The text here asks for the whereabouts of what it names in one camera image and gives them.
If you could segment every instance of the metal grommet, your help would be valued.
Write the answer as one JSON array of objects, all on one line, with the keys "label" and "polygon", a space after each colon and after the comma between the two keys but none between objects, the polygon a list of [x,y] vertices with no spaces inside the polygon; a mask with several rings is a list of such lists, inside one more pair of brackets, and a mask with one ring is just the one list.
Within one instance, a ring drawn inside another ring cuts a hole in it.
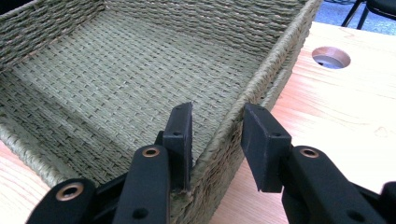
[{"label": "metal grommet", "polygon": [[160,154],[160,150],[156,147],[149,147],[143,150],[144,157],[156,157]]},{"label": "metal grommet", "polygon": [[61,202],[70,201],[77,198],[83,190],[84,185],[82,185],[81,183],[71,183],[64,186],[58,191],[58,193],[56,193],[56,199]]},{"label": "metal grommet", "polygon": [[303,154],[303,156],[309,157],[309,158],[317,158],[319,157],[319,154],[311,148],[302,148],[300,150],[300,153]]}]

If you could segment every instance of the woven basket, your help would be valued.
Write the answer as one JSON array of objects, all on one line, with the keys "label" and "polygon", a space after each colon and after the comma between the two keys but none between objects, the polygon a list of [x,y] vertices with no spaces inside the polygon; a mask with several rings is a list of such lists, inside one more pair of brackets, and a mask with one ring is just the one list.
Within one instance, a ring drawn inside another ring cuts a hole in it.
[{"label": "woven basket", "polygon": [[243,153],[245,102],[271,108],[320,0],[34,1],[0,16],[0,139],[50,186],[125,173],[193,102],[191,195],[205,223]]}]

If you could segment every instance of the black chair leg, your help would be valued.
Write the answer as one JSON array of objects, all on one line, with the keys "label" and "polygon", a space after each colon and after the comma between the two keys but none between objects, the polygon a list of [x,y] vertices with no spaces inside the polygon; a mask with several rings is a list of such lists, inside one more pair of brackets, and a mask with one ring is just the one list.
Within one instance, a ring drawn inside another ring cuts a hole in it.
[{"label": "black chair leg", "polygon": [[361,14],[361,19],[359,20],[358,27],[356,29],[361,30],[364,22],[366,21],[367,14],[369,14],[369,9],[367,7],[364,8],[363,14]]},{"label": "black chair leg", "polygon": [[346,16],[346,19],[344,20],[343,24],[341,26],[347,27],[349,22],[352,20],[353,15],[355,15],[356,10],[358,7],[361,5],[361,3],[365,0],[356,0],[355,4],[353,5],[352,9],[350,9],[349,13]]}]

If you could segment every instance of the light wood surface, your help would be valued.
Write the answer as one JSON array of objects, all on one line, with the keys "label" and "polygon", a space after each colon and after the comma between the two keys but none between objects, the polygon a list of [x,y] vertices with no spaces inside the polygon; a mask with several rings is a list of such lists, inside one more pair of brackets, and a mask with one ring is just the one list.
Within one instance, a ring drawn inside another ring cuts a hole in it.
[{"label": "light wood surface", "polygon": [[[337,47],[351,64],[328,69],[314,49]],[[316,147],[352,182],[379,192],[396,180],[396,36],[314,23],[272,113],[293,144]],[[0,144],[0,223],[23,223],[49,188]],[[246,161],[211,224],[287,223],[280,194],[258,192]]]}]

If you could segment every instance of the black clamp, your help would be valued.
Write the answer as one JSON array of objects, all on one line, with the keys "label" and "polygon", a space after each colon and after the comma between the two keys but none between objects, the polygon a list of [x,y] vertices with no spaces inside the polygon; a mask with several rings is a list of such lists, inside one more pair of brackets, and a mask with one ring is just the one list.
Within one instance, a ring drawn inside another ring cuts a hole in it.
[{"label": "black clamp", "polygon": [[129,172],[96,188],[69,179],[52,188],[27,223],[169,223],[170,192],[190,191],[192,103],[173,108],[154,145],[139,148]]},{"label": "black clamp", "polygon": [[349,182],[325,153],[294,147],[271,113],[246,104],[241,146],[258,190],[281,192],[290,223],[396,223],[396,182],[381,195]]}]

